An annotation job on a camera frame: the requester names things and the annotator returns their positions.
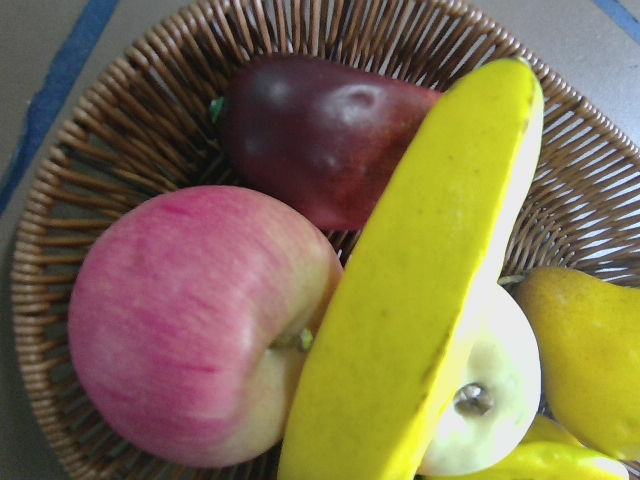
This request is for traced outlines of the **yellow banana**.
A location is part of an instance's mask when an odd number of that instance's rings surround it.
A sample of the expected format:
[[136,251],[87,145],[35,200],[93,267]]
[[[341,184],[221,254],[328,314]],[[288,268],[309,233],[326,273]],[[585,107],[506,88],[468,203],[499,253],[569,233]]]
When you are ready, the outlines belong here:
[[364,226],[314,338],[281,479],[410,479],[452,399],[538,163],[544,96],[520,58],[453,84]]

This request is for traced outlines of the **pale green apple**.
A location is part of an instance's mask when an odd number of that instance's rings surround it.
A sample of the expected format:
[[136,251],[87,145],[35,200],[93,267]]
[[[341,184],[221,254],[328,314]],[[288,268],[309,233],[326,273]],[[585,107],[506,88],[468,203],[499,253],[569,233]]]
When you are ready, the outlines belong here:
[[538,344],[525,314],[497,285],[459,388],[442,415],[418,473],[461,476],[485,470],[519,444],[541,395]]

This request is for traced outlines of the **yellow pear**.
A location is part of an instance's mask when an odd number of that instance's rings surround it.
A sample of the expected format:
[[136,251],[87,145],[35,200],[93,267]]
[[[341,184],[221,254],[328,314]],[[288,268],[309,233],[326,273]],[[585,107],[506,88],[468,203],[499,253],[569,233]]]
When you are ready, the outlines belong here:
[[582,443],[639,457],[639,291],[538,267],[515,290],[539,345],[555,418]]

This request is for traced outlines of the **dark purple eggplant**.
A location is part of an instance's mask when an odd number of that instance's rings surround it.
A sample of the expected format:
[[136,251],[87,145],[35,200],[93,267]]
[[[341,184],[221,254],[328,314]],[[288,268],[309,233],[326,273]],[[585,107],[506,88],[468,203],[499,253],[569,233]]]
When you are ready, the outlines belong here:
[[323,230],[363,227],[437,90],[303,55],[255,58],[210,104],[232,168]]

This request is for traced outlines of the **brown wicker basket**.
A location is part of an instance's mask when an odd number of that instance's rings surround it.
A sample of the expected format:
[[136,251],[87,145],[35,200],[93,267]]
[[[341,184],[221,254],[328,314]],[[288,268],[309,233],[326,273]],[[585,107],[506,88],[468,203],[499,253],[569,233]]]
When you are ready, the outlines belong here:
[[331,59],[439,90],[500,57],[545,95],[541,161],[503,271],[564,265],[639,283],[639,150],[584,96],[462,1],[197,1],[154,26],[85,91],[42,160],[17,229],[11,300],[19,369],[72,479],[272,479],[279,453],[217,470],[173,465],[101,419],[71,365],[66,313],[89,246],[147,198],[232,183],[208,107],[259,54]]

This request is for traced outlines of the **red apple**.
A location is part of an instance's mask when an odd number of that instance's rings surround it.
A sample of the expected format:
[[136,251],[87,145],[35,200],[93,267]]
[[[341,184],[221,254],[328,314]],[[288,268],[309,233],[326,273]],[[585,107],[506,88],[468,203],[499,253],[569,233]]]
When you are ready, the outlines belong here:
[[109,227],[71,295],[76,374],[108,425],[192,467],[251,460],[282,436],[342,274],[287,205],[234,186],[150,199]]

